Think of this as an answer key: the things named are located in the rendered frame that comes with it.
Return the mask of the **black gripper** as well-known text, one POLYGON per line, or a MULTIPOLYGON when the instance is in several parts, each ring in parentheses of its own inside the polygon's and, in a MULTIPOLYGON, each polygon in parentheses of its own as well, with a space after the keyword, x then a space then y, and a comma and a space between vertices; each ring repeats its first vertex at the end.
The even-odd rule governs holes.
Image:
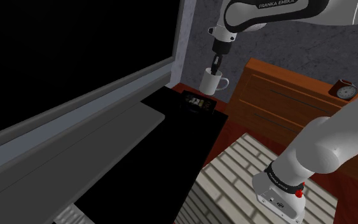
POLYGON ((226 55, 230 52, 231 42, 220 41, 215 39, 212 46, 212 51, 216 54, 213 58, 212 65, 210 67, 211 75, 217 74, 220 68, 222 55, 226 55))

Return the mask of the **white mug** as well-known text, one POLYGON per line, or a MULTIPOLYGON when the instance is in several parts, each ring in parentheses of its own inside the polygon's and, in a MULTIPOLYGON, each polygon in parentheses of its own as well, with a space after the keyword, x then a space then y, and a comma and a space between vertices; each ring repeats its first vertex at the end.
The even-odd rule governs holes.
POLYGON ((230 81, 228 78, 224 78, 220 70, 217 70, 215 75, 212 75, 211 68, 207 67, 204 71, 199 91, 205 95, 214 95, 216 91, 225 90, 230 81), (225 81, 225 84, 219 88, 218 85, 221 81, 225 81))

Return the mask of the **black tablet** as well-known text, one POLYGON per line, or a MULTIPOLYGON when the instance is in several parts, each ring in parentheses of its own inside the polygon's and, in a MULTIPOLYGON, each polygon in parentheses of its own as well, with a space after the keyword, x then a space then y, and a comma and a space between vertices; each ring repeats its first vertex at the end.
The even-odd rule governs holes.
POLYGON ((183 90, 181 93, 181 108, 192 113, 211 115, 213 114, 216 105, 216 101, 202 95, 187 90, 183 90))

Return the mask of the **brown wooden chest of drawers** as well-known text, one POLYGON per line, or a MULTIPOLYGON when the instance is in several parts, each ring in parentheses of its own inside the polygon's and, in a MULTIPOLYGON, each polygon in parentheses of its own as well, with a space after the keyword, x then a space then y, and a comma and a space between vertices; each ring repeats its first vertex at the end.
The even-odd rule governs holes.
MULTIPOLYGON (((332 85, 250 59, 226 107, 231 120, 286 147, 312 120, 331 117, 350 101, 328 93, 332 85)), ((358 155, 337 170, 358 180, 358 155)))

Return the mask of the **black table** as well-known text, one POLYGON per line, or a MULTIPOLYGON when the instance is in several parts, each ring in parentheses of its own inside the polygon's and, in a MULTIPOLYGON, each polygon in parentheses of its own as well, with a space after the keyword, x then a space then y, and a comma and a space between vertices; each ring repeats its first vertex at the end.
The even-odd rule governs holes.
POLYGON ((164 120, 74 204, 95 224, 174 224, 228 117, 223 102, 187 90, 208 113, 163 87, 144 100, 164 120))

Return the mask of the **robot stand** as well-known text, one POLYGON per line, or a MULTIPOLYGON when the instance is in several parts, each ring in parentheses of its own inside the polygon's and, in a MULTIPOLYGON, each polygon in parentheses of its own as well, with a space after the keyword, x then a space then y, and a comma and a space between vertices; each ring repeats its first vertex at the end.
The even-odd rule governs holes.
POLYGON ((198 174, 175 224, 287 224, 260 204, 253 175, 276 159, 249 134, 238 138, 198 174))

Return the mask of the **dark red alarm clock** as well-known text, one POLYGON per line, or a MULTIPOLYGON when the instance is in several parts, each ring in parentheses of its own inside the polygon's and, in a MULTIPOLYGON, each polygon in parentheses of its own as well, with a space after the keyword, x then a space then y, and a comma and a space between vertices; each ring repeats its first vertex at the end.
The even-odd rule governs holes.
POLYGON ((356 86, 347 80, 339 79, 328 91, 328 93, 339 99, 350 101, 357 95, 356 86))

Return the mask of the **grey framed window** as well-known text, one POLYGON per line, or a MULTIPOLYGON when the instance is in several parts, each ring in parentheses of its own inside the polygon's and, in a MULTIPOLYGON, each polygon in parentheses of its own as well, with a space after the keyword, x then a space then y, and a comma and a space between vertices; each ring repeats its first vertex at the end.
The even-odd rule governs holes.
POLYGON ((185 0, 0 0, 0 224, 51 224, 163 120, 185 0))

